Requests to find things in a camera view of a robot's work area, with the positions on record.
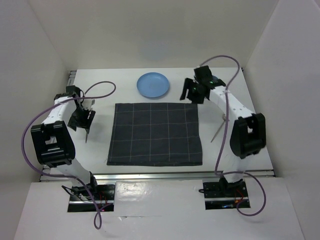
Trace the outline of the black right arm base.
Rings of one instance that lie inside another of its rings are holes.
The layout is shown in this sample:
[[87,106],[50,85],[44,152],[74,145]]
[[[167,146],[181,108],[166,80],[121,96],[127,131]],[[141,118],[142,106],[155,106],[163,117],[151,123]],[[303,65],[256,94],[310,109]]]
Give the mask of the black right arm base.
[[225,178],[215,182],[203,182],[203,187],[198,190],[204,196],[206,210],[222,210],[250,208],[250,200],[246,183],[243,179],[228,183]]

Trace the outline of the blue plastic plate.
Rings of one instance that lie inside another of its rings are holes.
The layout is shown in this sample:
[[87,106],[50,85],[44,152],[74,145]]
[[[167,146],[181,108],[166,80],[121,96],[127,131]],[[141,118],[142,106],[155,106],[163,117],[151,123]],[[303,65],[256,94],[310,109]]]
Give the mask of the blue plastic plate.
[[169,91],[170,82],[161,73],[148,72],[138,78],[136,88],[143,97],[160,98]]

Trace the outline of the silver metal spoon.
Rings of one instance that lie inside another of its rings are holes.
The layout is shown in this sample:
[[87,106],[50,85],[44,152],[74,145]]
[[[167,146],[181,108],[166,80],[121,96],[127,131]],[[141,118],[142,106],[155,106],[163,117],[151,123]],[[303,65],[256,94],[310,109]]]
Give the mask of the silver metal spoon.
[[224,113],[222,115],[222,120],[223,122],[220,124],[219,128],[217,129],[217,131],[215,132],[215,134],[213,135],[212,139],[211,139],[211,143],[216,139],[216,137],[218,136],[218,134],[220,133],[220,131],[222,130],[222,128],[224,127],[224,125],[226,124],[226,122],[228,122],[227,120],[227,116],[226,114]]

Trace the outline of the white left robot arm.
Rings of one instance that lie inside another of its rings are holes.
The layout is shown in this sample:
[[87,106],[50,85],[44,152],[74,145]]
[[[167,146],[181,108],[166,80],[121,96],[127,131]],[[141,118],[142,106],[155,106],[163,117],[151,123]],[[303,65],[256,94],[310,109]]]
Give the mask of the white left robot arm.
[[37,160],[41,165],[59,171],[71,180],[72,186],[81,191],[88,200],[99,195],[99,187],[93,174],[86,170],[76,159],[76,148],[69,129],[84,129],[86,135],[96,112],[92,110],[93,100],[80,100],[80,88],[71,85],[65,93],[57,94],[47,118],[30,129]]

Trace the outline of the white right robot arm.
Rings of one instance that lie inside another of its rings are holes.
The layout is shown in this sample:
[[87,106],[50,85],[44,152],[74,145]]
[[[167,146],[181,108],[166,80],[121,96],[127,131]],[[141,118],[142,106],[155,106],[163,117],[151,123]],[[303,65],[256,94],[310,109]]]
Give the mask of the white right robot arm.
[[226,158],[224,180],[219,182],[218,190],[223,196],[230,196],[236,184],[242,181],[250,162],[266,147],[265,116],[245,107],[207,65],[195,68],[193,79],[184,80],[180,98],[189,99],[193,104],[203,104],[208,99],[225,114],[226,132],[222,143],[232,153]]

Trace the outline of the silver metal fork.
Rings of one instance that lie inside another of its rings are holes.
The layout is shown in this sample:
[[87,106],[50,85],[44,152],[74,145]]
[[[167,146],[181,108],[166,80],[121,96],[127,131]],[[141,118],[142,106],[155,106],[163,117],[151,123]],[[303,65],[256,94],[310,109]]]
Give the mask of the silver metal fork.
[[87,143],[88,141],[88,136],[89,136],[89,133],[90,133],[90,129],[91,129],[91,125],[93,123],[93,120],[94,120],[94,117],[96,115],[96,111],[93,110],[93,105],[95,104],[95,100],[91,100],[90,102],[90,108],[88,109],[88,116],[87,116],[87,124],[86,124],[86,135],[85,135],[85,143]]

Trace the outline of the dark grey checked cloth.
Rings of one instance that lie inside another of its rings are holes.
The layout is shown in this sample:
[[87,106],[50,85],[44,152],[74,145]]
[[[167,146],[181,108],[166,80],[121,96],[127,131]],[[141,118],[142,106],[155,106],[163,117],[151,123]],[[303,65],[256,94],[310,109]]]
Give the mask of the dark grey checked cloth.
[[115,104],[107,165],[186,167],[202,164],[196,104]]

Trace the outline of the blue plastic cup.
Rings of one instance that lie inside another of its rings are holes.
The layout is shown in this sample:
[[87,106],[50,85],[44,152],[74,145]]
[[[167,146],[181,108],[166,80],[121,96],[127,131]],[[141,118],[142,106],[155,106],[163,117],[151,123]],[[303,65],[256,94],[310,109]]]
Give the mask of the blue plastic cup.
[[216,84],[216,85],[224,85],[225,84],[221,79],[219,79],[215,75],[212,75],[212,82],[213,82],[213,84]]

